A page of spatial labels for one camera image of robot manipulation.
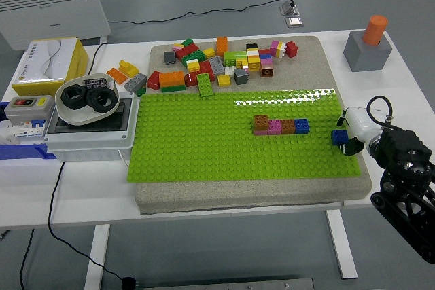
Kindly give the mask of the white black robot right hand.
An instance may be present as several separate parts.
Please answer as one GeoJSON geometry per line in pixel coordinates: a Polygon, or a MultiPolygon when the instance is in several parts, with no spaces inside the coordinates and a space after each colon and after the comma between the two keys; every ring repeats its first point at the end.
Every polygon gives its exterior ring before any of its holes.
{"type": "Polygon", "coordinates": [[[337,126],[344,123],[350,127],[353,138],[343,145],[339,145],[345,156],[354,156],[364,148],[374,157],[376,146],[379,144],[382,130],[367,114],[366,108],[348,107],[344,110],[337,121],[337,126]]]}

